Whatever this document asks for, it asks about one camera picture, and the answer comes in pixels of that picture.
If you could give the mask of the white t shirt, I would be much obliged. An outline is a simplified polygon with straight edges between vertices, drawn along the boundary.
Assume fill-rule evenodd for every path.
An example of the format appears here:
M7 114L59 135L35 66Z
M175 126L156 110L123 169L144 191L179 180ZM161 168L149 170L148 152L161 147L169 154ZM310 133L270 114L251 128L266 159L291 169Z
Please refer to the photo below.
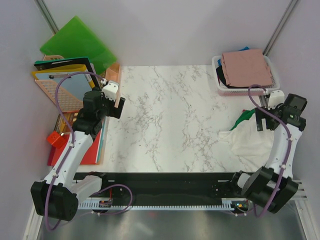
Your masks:
M274 132L269 129L258 131L252 118L242 121L233 130L220 131L218 138L229 144L233 154L259 168L266 164L270 156Z

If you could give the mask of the pink t shirt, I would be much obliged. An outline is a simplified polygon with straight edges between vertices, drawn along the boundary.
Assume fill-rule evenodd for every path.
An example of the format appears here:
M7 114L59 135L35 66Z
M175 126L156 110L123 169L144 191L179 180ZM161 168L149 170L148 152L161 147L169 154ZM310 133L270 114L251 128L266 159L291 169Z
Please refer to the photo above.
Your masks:
M270 86L273 83L261 49L224 52L221 66L226 84L230 87Z

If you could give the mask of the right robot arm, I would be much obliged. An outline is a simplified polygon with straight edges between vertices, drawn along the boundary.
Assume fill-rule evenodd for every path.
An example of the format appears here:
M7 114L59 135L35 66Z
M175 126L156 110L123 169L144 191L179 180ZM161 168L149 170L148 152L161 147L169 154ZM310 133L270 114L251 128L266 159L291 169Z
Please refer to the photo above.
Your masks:
M254 206L263 208L259 217L266 212L277 213L298 191L293 181L293 159L297 143L306 127L301 117L308 101L296 94L288 94L283 103L275 108L255 108L256 128L273 131L273 144L266 164L254 173L239 171L233 175L229 191L235 197L244 197Z

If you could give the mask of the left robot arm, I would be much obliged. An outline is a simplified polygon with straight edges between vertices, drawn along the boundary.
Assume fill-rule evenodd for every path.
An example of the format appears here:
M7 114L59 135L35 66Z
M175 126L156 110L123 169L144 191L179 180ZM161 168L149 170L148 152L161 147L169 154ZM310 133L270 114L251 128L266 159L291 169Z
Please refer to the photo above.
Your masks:
M36 213L62 221L71 221L79 204L93 194L106 196L108 182L95 173L73 184L74 176L88 149L101 131L106 117L119 119L125 104L121 97L118 107L104 93L91 90L83 97L83 108L72 124L72 132L56 164L43 181L35 181L30 192Z

